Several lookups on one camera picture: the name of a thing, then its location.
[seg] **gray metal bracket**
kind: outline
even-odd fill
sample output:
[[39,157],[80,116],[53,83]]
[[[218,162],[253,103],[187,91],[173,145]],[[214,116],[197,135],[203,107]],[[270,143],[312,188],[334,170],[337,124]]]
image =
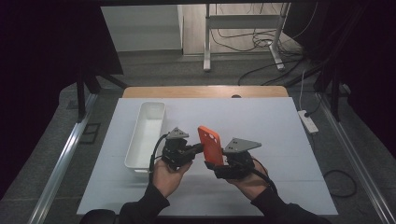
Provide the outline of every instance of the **gray metal bracket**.
[[187,138],[189,137],[188,133],[181,131],[178,127],[176,127],[172,132],[170,132],[166,139],[178,139],[178,138]]
[[223,149],[223,153],[240,153],[250,149],[260,147],[262,144],[258,142],[248,141],[240,138],[233,138],[231,142]]

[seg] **hand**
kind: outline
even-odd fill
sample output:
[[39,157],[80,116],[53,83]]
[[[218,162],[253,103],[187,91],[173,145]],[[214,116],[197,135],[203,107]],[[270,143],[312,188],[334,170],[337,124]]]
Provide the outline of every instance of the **hand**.
[[152,183],[163,197],[167,198],[177,189],[181,178],[190,169],[191,165],[192,161],[174,171],[163,160],[158,160],[154,165]]
[[[264,175],[268,175],[267,169],[262,167],[257,161],[253,160],[254,168]],[[235,185],[251,201],[261,194],[268,184],[259,176],[250,174],[243,179],[227,179],[227,182]]]

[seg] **black curtain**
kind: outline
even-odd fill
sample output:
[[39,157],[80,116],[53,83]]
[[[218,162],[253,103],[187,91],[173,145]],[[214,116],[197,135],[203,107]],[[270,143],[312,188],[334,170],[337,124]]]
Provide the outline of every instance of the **black curtain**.
[[0,8],[3,197],[78,71],[122,70],[99,6],[2,1]]
[[371,1],[341,52],[341,79],[349,104],[394,157],[395,52],[396,1]]

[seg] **sleeve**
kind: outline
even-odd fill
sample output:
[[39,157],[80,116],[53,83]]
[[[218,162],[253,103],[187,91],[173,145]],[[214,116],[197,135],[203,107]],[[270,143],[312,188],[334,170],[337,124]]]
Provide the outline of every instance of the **sleeve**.
[[265,218],[276,224],[329,224],[324,217],[319,217],[304,210],[297,204],[284,203],[270,189],[265,189],[251,204],[262,211]]
[[155,217],[167,206],[167,199],[152,184],[148,184],[145,195],[135,203],[126,203],[120,210],[120,224],[154,223]]

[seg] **wall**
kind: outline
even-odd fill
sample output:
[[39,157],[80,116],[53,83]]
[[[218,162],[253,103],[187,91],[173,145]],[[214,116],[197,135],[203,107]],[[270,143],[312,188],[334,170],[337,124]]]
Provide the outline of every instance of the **wall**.
[[178,6],[102,7],[116,51],[181,49]]

